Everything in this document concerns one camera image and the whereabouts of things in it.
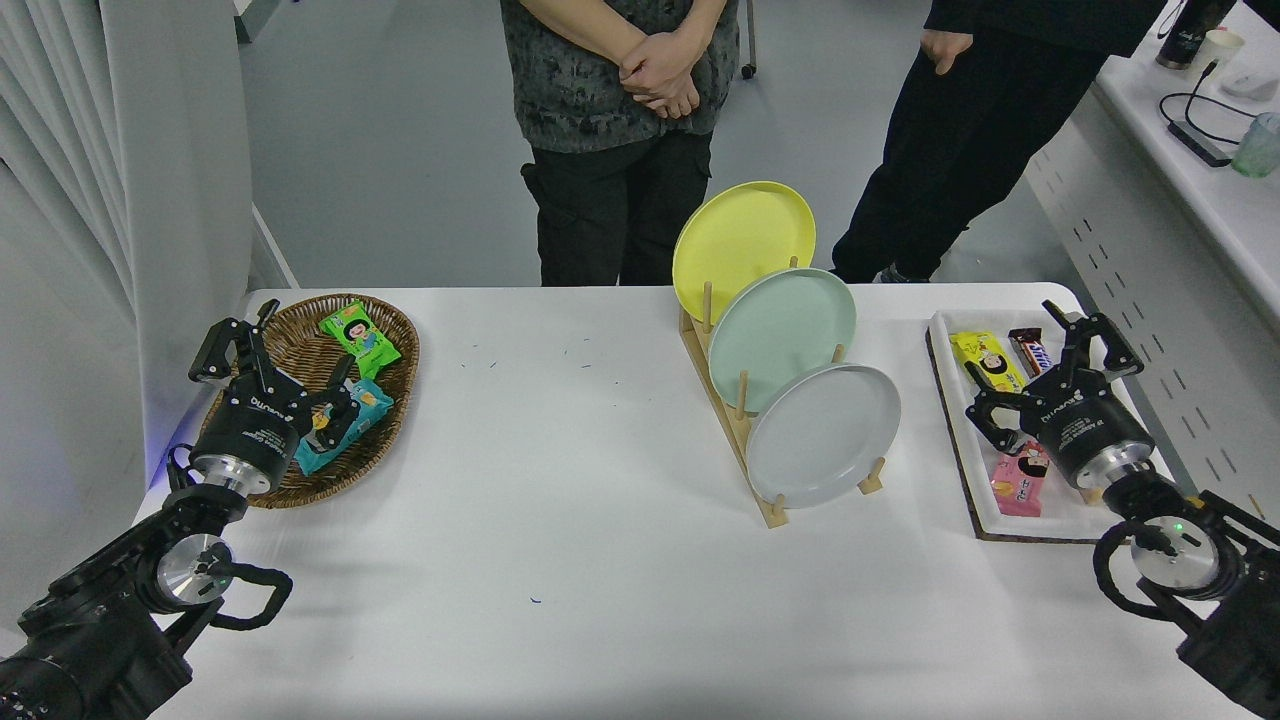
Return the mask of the person's left hand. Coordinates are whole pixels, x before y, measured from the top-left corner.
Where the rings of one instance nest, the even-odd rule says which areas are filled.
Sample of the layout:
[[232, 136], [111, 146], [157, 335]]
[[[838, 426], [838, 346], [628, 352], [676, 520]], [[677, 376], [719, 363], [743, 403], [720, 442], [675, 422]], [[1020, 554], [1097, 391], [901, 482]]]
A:
[[707, 50], [703, 38], [687, 29], [645, 37], [621, 61], [622, 86], [646, 100], [671, 99], [690, 82], [690, 73]]

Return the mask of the person's right hand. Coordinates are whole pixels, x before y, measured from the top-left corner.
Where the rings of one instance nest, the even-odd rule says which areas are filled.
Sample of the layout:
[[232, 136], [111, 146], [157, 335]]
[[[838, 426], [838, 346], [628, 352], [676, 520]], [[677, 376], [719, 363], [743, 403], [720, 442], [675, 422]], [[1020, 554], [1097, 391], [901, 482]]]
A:
[[654, 111], [659, 118], [668, 120], [690, 117], [701, 104], [700, 94], [692, 86], [681, 88], [671, 97], [637, 94], [634, 100]]
[[934, 74], [946, 76], [954, 68], [957, 58], [968, 51], [973, 42], [973, 33], [923, 29], [920, 36], [920, 50], [932, 63]]

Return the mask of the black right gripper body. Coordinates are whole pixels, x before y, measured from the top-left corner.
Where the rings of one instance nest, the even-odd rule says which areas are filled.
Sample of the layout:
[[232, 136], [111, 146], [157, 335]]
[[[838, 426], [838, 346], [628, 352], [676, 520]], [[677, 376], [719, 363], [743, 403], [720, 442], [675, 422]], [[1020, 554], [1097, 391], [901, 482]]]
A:
[[1155, 439], [1115, 396], [1100, 372], [1071, 380], [1053, 369], [1027, 388], [1024, 432], [1034, 437], [1066, 480], [1103, 480], [1110, 468], [1142, 462]]

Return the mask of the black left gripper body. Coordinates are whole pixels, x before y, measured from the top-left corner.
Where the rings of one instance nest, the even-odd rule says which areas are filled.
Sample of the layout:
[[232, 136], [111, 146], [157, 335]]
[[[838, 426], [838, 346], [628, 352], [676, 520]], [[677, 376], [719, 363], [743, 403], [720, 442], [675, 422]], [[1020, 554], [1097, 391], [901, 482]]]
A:
[[305, 387], [288, 375], [268, 383], [232, 383], [198, 438], [202, 483], [232, 491], [275, 491], [294, 456], [294, 425]]

